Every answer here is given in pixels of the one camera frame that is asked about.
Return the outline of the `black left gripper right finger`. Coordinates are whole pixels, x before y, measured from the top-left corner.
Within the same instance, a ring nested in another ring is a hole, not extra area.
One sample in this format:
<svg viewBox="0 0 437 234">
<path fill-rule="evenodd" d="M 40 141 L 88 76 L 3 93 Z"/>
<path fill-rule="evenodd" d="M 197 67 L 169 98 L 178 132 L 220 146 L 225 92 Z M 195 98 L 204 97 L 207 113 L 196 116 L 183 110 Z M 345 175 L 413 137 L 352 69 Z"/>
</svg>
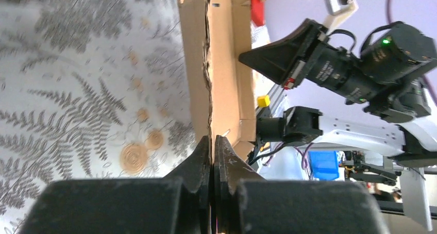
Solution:
<svg viewBox="0 0 437 234">
<path fill-rule="evenodd" d="M 389 233 L 376 200 L 342 181 L 266 180 L 217 136 L 214 233 Z"/>
</svg>

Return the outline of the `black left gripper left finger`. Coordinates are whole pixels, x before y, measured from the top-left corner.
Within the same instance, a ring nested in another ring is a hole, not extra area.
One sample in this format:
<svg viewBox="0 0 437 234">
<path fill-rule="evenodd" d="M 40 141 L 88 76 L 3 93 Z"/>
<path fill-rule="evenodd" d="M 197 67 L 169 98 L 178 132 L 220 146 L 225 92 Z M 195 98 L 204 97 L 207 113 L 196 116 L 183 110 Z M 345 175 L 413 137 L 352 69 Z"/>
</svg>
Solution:
<svg viewBox="0 0 437 234">
<path fill-rule="evenodd" d="M 63 180 L 37 198 L 21 233 L 209 233 L 210 139 L 162 178 Z"/>
</svg>

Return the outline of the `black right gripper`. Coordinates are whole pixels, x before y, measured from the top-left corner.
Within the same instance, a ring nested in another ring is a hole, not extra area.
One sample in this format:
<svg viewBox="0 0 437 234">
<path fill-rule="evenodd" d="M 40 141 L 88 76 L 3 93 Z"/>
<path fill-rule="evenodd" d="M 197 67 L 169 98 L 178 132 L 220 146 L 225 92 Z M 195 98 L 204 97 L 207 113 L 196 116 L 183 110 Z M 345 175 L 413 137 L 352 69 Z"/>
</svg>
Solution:
<svg viewBox="0 0 437 234">
<path fill-rule="evenodd" d="M 412 81 L 436 67 L 435 39 L 403 22 L 375 28 L 355 56 L 329 44 L 328 28 L 312 19 L 284 38 L 253 48 L 238 60 L 284 89 L 305 79 L 346 99 L 346 103 L 393 102 Z"/>
</svg>

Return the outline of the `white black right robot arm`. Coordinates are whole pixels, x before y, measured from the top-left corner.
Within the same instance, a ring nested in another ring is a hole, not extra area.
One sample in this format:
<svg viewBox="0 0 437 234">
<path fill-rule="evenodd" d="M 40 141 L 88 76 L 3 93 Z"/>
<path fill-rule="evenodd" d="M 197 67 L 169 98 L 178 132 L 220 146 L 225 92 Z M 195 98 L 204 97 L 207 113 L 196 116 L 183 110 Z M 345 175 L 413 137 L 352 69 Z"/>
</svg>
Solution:
<svg viewBox="0 0 437 234">
<path fill-rule="evenodd" d="M 329 44 L 331 32 L 306 19 L 283 39 L 241 53 L 239 61 L 286 90 L 305 79 L 345 99 L 364 104 L 364 112 L 387 126 L 360 125 L 324 116 L 319 110 L 296 106 L 281 117 L 258 115 L 255 149 L 249 163 L 261 159 L 267 142 L 305 148 L 370 151 L 389 159 L 400 172 L 406 216 L 432 229 L 424 170 L 436 165 L 436 103 L 424 74 L 436 68 L 435 41 L 417 28 L 397 21 L 367 36 L 360 56 Z"/>
</svg>

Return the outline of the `brown cardboard box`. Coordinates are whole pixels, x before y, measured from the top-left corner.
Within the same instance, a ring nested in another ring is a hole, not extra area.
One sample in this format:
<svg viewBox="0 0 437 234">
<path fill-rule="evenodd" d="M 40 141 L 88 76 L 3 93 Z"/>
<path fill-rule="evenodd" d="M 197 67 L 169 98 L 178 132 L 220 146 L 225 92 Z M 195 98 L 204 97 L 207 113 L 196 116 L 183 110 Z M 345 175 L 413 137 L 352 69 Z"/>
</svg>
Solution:
<svg viewBox="0 0 437 234">
<path fill-rule="evenodd" d="M 178 0 L 196 138 L 225 136 L 246 159 L 256 137 L 252 69 L 238 61 L 251 49 L 251 0 Z"/>
</svg>

